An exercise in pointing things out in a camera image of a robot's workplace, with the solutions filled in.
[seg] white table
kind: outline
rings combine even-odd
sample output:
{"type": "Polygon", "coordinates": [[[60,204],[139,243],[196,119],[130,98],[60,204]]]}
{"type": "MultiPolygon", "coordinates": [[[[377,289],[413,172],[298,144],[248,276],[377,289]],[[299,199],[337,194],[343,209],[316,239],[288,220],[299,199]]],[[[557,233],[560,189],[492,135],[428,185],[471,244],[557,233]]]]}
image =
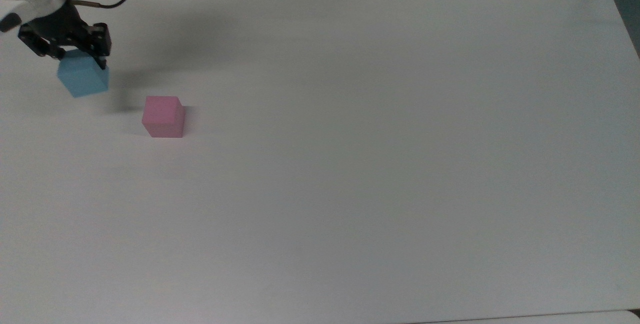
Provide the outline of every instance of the white table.
{"type": "Polygon", "coordinates": [[[640,324],[640,319],[628,311],[549,315],[542,317],[466,320],[448,324],[640,324]]]}
{"type": "Polygon", "coordinates": [[[0,39],[3,323],[640,306],[640,61],[613,0],[80,12],[111,30],[105,94],[0,39]],[[147,95],[189,106],[185,138],[146,134],[147,95]]]}

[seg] cube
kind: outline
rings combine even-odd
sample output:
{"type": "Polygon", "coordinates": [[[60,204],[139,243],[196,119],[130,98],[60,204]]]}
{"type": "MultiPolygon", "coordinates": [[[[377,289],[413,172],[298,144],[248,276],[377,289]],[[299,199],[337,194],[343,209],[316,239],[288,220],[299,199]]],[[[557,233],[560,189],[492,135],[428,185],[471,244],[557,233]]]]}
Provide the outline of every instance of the cube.
{"type": "Polygon", "coordinates": [[[185,108],[178,97],[148,96],[142,125],[153,138],[182,138],[185,108]]]}
{"type": "Polygon", "coordinates": [[[68,51],[57,68],[57,77],[74,97],[109,89],[109,67],[100,68],[92,56],[80,49],[68,51]]]}

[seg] black cable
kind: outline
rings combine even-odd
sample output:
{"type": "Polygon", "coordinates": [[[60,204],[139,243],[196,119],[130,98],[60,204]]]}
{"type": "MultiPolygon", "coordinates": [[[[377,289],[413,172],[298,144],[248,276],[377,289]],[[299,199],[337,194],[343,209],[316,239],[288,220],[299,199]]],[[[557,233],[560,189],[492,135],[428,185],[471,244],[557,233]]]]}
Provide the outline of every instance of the black cable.
{"type": "Polygon", "coordinates": [[[102,4],[102,3],[98,3],[98,2],[91,2],[91,1],[81,1],[81,0],[73,0],[71,1],[72,4],[74,5],[86,5],[88,7],[96,7],[96,8],[105,8],[105,9],[110,9],[110,8],[115,8],[118,7],[119,5],[121,5],[122,3],[124,3],[126,0],[119,0],[114,4],[102,4]]]}

